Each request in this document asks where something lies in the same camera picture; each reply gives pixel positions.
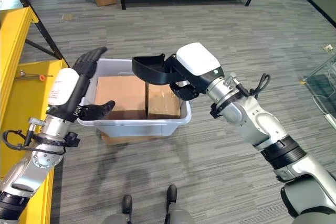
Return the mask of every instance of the yellow shelf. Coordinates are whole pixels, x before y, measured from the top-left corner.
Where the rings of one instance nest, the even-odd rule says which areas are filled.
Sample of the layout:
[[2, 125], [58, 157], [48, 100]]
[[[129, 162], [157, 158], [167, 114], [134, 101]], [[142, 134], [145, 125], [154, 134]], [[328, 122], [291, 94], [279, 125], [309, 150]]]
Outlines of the yellow shelf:
[[1, 45], [1, 86], [0, 86], [0, 125], [14, 80], [23, 45], [30, 23], [38, 19], [30, 7], [0, 11], [0, 45]]
[[[58, 71], [66, 67], [67, 65], [63, 60], [33, 62], [16, 66], [13, 74], [18, 74], [20, 70], [24, 70], [26, 73], [52, 75], [52, 77], [47, 77], [44, 82], [38, 79], [14, 80], [0, 132], [18, 129], [25, 132], [30, 116], [44, 120], [48, 106], [48, 93]], [[22, 139], [10, 135], [9, 141], [17, 144], [22, 142]], [[3, 142], [0, 144], [0, 152], [0, 175], [3, 178], [9, 169], [24, 156], [24, 152], [9, 149]], [[54, 170], [48, 174], [37, 193], [29, 201], [26, 210], [21, 215], [21, 224], [49, 224], [53, 177]]]

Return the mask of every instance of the robotic hand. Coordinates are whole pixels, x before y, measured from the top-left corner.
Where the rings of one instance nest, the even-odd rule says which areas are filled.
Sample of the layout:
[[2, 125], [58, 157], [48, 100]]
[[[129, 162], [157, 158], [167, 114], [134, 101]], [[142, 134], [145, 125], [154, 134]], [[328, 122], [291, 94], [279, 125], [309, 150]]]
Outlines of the robotic hand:
[[[114, 101], [104, 105], [79, 105], [87, 92], [90, 78], [96, 72], [97, 61], [106, 50], [106, 47], [92, 50], [82, 55], [73, 68], [60, 70], [48, 97], [49, 106], [44, 121], [30, 118], [26, 135], [21, 130], [3, 133], [3, 140], [9, 148], [27, 152], [0, 184], [0, 224], [17, 223], [29, 199], [49, 171], [62, 160], [65, 148], [78, 146], [80, 139], [77, 134], [69, 132], [72, 123], [77, 118], [97, 120], [113, 109]], [[38, 134], [34, 133], [36, 126], [41, 126]], [[7, 139], [9, 133], [19, 135], [24, 143], [11, 144]]]
[[[289, 214], [295, 218], [293, 223], [336, 223], [335, 178], [257, 101], [269, 75], [263, 74], [258, 87], [248, 91], [235, 74], [225, 78], [218, 60], [200, 43], [180, 48], [165, 61], [164, 57], [134, 57], [132, 70], [151, 84], [170, 84], [183, 100], [207, 94], [214, 101], [210, 114], [214, 118], [222, 116], [237, 126], [242, 137], [273, 167], [277, 179], [285, 183], [280, 193]], [[189, 84], [180, 87], [176, 82], [181, 81]]]

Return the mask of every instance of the black cable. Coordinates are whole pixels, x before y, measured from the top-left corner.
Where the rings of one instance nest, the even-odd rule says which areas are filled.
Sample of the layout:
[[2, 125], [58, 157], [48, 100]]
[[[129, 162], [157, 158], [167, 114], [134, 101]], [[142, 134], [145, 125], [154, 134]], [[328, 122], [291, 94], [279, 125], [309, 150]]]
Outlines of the black cable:
[[250, 95], [254, 95], [255, 99], [258, 100], [259, 93], [266, 88], [270, 80], [271, 76], [269, 74], [263, 73], [260, 78], [259, 85], [255, 89], [250, 89], [249, 91]]
[[6, 144], [6, 146], [8, 148], [11, 148], [13, 150], [16, 151], [35, 151], [35, 152], [43, 152], [43, 153], [48, 153], [48, 154], [55, 154], [55, 155], [64, 155], [66, 152], [65, 146], [63, 146], [63, 152], [53, 152], [53, 151], [46, 151], [46, 150], [41, 150], [41, 149], [36, 149], [36, 148], [29, 148], [29, 147], [24, 147], [22, 146], [22, 144], [18, 144], [18, 145], [13, 145], [11, 144], [7, 138], [8, 138], [8, 134], [9, 133], [14, 133], [16, 135], [19, 135], [20, 137], [22, 137], [23, 139], [26, 138], [26, 136], [24, 134], [21, 133], [22, 130], [18, 130], [18, 131], [13, 131], [13, 130], [9, 130], [9, 131], [5, 131], [2, 134], [3, 137], [3, 142]]

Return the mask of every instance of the storage bin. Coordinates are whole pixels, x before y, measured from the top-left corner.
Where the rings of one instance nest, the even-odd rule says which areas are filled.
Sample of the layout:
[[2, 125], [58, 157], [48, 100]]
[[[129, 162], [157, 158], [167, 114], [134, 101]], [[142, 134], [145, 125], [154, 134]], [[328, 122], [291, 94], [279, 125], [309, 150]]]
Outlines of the storage bin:
[[[97, 70], [91, 79], [90, 86], [81, 105], [94, 104], [98, 77], [129, 76], [132, 72], [132, 60], [100, 59]], [[187, 124], [191, 119], [191, 108], [188, 101], [181, 100], [181, 117], [179, 119], [159, 120], [95, 120], [77, 121], [84, 126], [96, 127], [110, 137], [117, 136], [169, 136], [177, 127]]]

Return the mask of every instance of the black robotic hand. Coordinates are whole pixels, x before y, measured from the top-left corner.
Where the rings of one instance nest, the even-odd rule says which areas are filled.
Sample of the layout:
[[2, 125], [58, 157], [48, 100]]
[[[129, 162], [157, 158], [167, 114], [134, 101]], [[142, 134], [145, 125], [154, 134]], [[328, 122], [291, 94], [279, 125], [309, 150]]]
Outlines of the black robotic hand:
[[88, 79], [91, 79], [96, 73], [97, 61], [106, 51], [106, 47], [98, 47], [87, 52], [86, 54], [83, 54], [75, 62], [72, 69], [75, 70], [79, 75], [84, 75]]
[[88, 90], [90, 79], [96, 73], [97, 61], [106, 51], [106, 47], [99, 47], [78, 58], [72, 69], [77, 72], [79, 78], [70, 98], [65, 104], [50, 106], [47, 114], [74, 122], [77, 118], [97, 120], [110, 113], [115, 105], [114, 101], [109, 101], [104, 105], [86, 105], [83, 107], [79, 105]]

